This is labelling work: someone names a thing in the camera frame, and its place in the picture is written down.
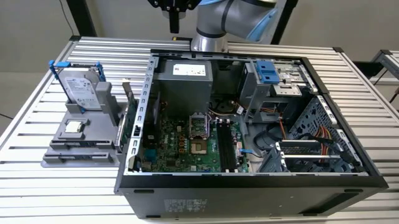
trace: motherboard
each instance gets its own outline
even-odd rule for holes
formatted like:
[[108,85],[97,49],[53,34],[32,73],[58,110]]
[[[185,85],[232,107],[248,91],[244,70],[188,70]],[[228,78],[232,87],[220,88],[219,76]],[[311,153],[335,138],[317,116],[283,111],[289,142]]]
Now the motherboard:
[[[144,151],[143,172],[248,172],[245,155],[239,153],[239,124],[189,119],[161,119],[157,146]],[[200,134],[207,129],[209,135]]]

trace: robotic arm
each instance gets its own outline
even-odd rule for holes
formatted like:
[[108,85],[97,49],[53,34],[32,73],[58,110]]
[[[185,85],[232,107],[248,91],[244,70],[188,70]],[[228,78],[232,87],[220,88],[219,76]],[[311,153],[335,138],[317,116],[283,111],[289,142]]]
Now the robotic arm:
[[197,34],[191,42],[193,51],[227,52],[227,33],[252,42],[260,41],[277,12],[276,0],[148,1],[153,7],[161,7],[172,33],[179,33],[179,19],[184,18],[185,10],[199,7]]

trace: white label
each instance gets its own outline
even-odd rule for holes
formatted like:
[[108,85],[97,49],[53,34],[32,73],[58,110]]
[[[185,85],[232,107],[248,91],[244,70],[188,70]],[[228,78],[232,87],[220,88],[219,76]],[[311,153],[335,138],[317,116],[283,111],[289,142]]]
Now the white label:
[[207,199],[164,199],[167,212],[204,212]]
[[239,108],[237,108],[237,114],[241,114],[243,111],[244,111],[244,108],[241,106],[239,106]]
[[175,64],[173,75],[177,76],[205,76],[205,65],[203,64]]
[[66,77],[65,82],[77,105],[88,110],[100,109],[92,83],[85,78],[73,77]]
[[78,142],[66,142],[65,143],[66,146],[80,146]]

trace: wire bundle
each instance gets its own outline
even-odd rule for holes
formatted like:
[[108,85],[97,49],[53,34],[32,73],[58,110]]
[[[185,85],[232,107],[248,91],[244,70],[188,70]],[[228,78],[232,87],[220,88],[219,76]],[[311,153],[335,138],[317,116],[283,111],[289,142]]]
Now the wire bundle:
[[[324,126],[319,126],[315,137],[321,137],[324,139],[332,139],[331,133]],[[321,143],[321,155],[327,155],[327,154],[328,154],[328,147]]]

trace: slotted aluminum table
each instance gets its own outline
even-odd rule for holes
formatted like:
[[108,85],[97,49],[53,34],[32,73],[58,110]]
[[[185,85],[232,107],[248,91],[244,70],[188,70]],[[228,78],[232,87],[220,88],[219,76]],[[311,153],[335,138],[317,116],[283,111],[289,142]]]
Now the slotted aluminum table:
[[[159,222],[399,223],[399,115],[347,55],[319,47],[229,43],[228,48],[231,53],[309,59],[389,189],[329,217]],[[57,61],[100,61],[112,93],[124,101],[121,79],[131,80],[139,97],[149,49],[189,50],[189,43],[82,37],[68,42]],[[0,138],[0,223],[149,222],[139,220],[124,197],[113,195],[116,168],[41,168],[41,157],[66,110],[65,100],[58,82],[46,72]]]

